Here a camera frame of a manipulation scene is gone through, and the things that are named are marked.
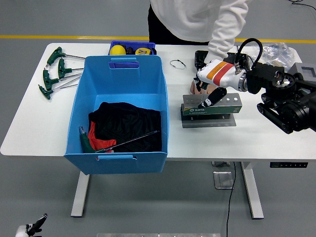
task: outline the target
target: blue tray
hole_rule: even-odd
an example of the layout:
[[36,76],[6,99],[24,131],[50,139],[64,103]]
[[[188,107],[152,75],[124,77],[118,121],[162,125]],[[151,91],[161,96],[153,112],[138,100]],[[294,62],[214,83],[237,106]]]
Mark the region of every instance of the blue tray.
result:
[[[134,68],[117,65],[133,63]],[[156,55],[89,56],[85,60],[68,129],[65,158],[84,174],[162,172],[168,153],[169,112],[161,59]],[[102,102],[126,102],[160,111],[161,152],[82,153],[79,126]]]

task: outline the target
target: green handle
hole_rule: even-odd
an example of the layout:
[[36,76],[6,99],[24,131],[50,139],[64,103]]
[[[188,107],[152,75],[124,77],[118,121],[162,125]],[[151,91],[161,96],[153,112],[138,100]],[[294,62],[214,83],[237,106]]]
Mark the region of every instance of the green handle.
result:
[[44,85],[46,87],[46,90],[48,91],[52,89],[53,84],[59,82],[58,79],[50,79],[48,70],[46,69],[43,70],[43,80],[44,80]]
[[53,90],[46,91],[42,86],[39,85],[39,90],[41,93],[48,99],[50,100],[50,95],[54,92]]
[[59,59],[58,63],[58,77],[63,78],[67,73],[72,73],[71,68],[65,68],[65,60],[63,58]]
[[66,54],[63,53],[62,50],[63,49],[61,47],[58,47],[57,49],[55,49],[54,52],[49,57],[47,64],[52,65],[57,58],[66,57]]
[[89,138],[86,133],[80,134],[80,142],[83,153],[95,153],[95,150],[90,145]]

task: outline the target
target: black pants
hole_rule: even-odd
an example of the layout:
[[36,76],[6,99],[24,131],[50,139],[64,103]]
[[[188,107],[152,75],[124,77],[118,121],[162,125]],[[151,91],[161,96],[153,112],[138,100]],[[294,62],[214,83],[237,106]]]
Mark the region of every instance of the black pants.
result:
[[155,44],[208,45],[208,42],[194,42],[174,36],[156,17],[152,6],[148,11],[149,42]]

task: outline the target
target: t-handle hex key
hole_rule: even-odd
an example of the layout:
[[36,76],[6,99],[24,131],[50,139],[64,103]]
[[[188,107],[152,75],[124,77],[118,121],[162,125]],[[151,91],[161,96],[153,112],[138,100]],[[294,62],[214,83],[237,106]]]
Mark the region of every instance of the t-handle hex key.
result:
[[52,86],[54,84],[56,84],[56,83],[58,83],[60,81],[66,80],[68,78],[71,78],[71,77],[79,76],[79,75],[82,75],[82,73],[70,75],[70,76],[67,76],[67,77],[64,77],[64,78],[61,78],[61,79],[59,79],[59,78],[50,79],[48,70],[44,68],[44,70],[43,70],[44,85],[45,85],[46,90],[51,90]]
[[46,67],[48,67],[48,65],[52,65],[57,58],[61,58],[61,57],[73,57],[73,58],[85,59],[84,57],[73,56],[73,55],[63,53],[63,49],[61,47],[58,47],[57,49],[54,50],[54,52],[49,57]]
[[41,93],[42,93],[48,100],[50,100],[50,95],[51,95],[53,92],[55,92],[55,91],[57,91],[57,90],[59,90],[59,89],[67,88],[67,87],[70,87],[70,86],[74,86],[74,85],[69,85],[69,86],[65,86],[65,85],[70,84],[70,83],[72,83],[72,82],[78,80],[80,77],[77,77],[77,78],[75,78],[75,79],[73,79],[73,80],[71,80],[71,81],[69,81],[69,82],[67,82],[67,83],[65,83],[65,84],[63,84],[63,85],[61,85],[61,86],[59,86],[59,87],[56,87],[56,88],[53,89],[53,90],[49,90],[49,91],[45,90],[42,86],[39,85],[39,90],[41,91]]
[[83,68],[65,68],[65,60],[63,58],[59,59],[58,62],[58,77],[64,78],[67,73],[72,73],[73,71],[80,71]]

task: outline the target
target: table leg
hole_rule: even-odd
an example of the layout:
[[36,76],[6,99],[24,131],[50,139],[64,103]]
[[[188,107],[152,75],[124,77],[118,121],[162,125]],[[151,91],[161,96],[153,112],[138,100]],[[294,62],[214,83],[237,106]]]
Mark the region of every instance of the table leg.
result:
[[73,204],[73,210],[71,212],[72,217],[82,217],[85,196],[87,193],[87,188],[89,184],[90,175],[85,175],[80,171],[78,185],[76,190],[76,195]]
[[252,219],[263,219],[263,212],[252,168],[256,162],[241,162]]

